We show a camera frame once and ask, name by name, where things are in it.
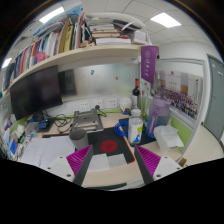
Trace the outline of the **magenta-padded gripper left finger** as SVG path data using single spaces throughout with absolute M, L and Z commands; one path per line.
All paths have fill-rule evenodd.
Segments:
M 81 186 L 93 156 L 93 146 L 89 145 L 67 157 L 57 157 L 45 170 L 65 180 Z

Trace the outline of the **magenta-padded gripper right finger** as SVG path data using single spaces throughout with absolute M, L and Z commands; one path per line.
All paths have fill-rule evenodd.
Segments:
M 160 157 L 138 145 L 134 147 L 134 155 L 145 185 L 182 169 L 169 156 Z

